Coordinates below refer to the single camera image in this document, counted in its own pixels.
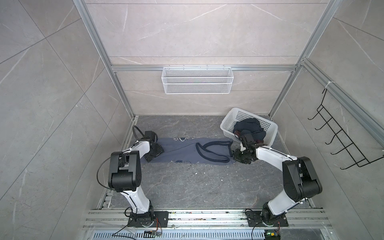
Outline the dark navy tank top pile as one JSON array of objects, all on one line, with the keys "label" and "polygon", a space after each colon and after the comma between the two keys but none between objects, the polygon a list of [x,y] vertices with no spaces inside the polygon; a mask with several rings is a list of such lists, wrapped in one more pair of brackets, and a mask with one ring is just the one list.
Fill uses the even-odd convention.
[{"label": "dark navy tank top pile", "polygon": [[236,122],[233,133],[238,139],[240,135],[252,134],[256,143],[263,143],[266,137],[266,131],[262,128],[260,121],[255,118]]}]

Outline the blue-grey tank top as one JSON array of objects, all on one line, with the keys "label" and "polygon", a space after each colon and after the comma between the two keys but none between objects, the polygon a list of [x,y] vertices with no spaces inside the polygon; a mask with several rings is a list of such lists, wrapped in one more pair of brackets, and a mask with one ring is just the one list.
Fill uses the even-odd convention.
[{"label": "blue-grey tank top", "polygon": [[230,165],[234,164],[229,138],[161,138],[158,144],[164,152],[150,161],[154,163],[189,163]]}]

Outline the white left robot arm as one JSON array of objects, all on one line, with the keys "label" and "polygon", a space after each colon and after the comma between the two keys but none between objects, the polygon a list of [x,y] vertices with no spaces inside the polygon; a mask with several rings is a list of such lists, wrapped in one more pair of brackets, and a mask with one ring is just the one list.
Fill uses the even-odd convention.
[{"label": "white left robot arm", "polygon": [[157,143],[137,141],[122,152],[113,152],[110,157],[108,188],[123,195],[131,209],[129,218],[143,227],[150,227],[155,221],[151,201],[141,188],[141,158],[153,160],[164,153]]}]

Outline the white plastic laundry basket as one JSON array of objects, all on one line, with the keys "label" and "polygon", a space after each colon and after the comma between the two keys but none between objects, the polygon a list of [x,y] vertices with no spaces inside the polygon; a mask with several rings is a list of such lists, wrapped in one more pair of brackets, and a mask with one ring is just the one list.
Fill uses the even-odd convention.
[{"label": "white plastic laundry basket", "polygon": [[278,125],[268,119],[239,108],[232,108],[223,119],[221,130],[227,138],[240,143],[240,135],[252,134],[257,140],[272,146],[278,132]]}]

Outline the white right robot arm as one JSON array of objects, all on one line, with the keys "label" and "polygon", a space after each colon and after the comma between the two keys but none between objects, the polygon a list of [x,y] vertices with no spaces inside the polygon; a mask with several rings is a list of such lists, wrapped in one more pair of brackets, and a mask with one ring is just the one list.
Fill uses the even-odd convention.
[{"label": "white right robot arm", "polygon": [[283,174],[284,189],[263,205],[261,216],[255,219],[266,226],[279,223],[288,210],[323,191],[312,161],[307,157],[290,156],[269,146],[249,146],[243,151],[235,150],[234,159],[244,164],[264,161]]}]

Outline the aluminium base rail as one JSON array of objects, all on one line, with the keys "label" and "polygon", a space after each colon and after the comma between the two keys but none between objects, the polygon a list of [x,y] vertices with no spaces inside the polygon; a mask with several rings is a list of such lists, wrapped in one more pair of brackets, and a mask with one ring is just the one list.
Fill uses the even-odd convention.
[{"label": "aluminium base rail", "polygon": [[[125,226],[130,218],[123,209],[90,210],[82,223],[84,229],[112,230]],[[271,224],[262,223],[261,210],[159,210],[155,223],[161,229],[331,229],[323,209],[292,209]]]}]

